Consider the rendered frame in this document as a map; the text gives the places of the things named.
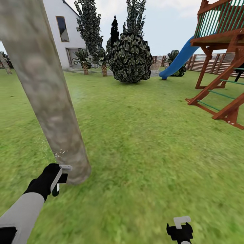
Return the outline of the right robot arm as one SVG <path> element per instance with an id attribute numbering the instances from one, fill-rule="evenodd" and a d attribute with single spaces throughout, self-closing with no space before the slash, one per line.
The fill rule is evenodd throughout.
<path id="1" fill-rule="evenodd" d="M 191 244 L 190 239 L 193 239 L 192 236 L 192 227 L 189 225 L 191 221 L 190 217 L 177 217 L 174 218 L 174 222 L 176 226 L 169 226 L 167 224 L 166 230 L 168 234 L 171 236 L 172 240 L 177 240 L 178 244 Z M 181 223 L 186 223 L 185 225 L 181 225 Z"/>

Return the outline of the pesticide atomizer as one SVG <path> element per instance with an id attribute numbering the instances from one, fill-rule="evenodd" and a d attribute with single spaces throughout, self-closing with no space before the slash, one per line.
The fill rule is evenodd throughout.
<path id="1" fill-rule="evenodd" d="M 57 196 L 59 194 L 60 184 L 57 183 L 52 191 L 52 196 Z"/>

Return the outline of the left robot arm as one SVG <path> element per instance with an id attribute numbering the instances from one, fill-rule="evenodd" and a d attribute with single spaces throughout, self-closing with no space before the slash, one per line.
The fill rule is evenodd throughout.
<path id="1" fill-rule="evenodd" d="M 27 244 L 38 215 L 57 183 L 66 183 L 71 165 L 50 164 L 0 217 L 0 244 Z"/>

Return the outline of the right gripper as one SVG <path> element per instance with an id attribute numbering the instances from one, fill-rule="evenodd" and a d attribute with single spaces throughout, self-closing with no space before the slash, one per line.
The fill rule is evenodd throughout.
<path id="1" fill-rule="evenodd" d="M 190 239 L 193 239 L 192 236 L 192 227 L 186 223 L 186 225 L 182 225 L 182 229 L 177 229 L 175 226 L 169 226 L 167 224 L 166 226 L 166 230 L 168 232 L 168 234 L 171 236 L 172 240 L 178 240 L 178 237 L 183 234 L 185 236 L 187 236 Z"/>

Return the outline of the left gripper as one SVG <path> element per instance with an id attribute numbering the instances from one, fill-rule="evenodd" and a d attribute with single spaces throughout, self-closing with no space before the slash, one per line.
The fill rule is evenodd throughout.
<path id="1" fill-rule="evenodd" d="M 66 183 L 68 174 L 62 173 L 60 179 L 58 180 L 58 183 Z"/>

